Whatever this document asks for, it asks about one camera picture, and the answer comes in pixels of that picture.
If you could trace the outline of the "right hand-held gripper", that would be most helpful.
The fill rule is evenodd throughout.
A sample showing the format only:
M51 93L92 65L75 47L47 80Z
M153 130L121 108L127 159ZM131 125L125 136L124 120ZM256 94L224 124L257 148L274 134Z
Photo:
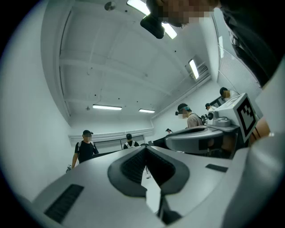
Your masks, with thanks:
M239 128L243 141L247 142L258 122L256 112L246 93L231 98L210 111L206 125L177 131L165 137L165 145L173 151L189 154L205 154L210 151L215 138L223 137Z

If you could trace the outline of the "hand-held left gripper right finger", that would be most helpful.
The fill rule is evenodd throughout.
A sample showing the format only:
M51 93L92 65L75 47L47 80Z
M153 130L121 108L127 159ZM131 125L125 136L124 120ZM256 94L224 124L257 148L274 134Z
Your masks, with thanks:
M232 160L148 147L148 156L180 161L189 169L184 187L162 195L161 228L280 228L285 199L285 136L275 134L236 152Z

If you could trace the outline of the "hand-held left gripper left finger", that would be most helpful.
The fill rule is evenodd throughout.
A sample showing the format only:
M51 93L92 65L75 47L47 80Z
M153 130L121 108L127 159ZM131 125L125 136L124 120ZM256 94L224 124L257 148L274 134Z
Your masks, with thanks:
M48 227L163 228L144 197L118 191L108 178L116 160L143 147L117 151L91 159L51 183L33 201Z

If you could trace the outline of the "person's right hand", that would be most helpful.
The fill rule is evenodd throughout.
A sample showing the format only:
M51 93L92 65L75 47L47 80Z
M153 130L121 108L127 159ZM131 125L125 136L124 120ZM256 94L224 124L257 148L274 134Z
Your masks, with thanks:
M227 152L233 152L235 149L235 136L233 135L224 135L221 148Z

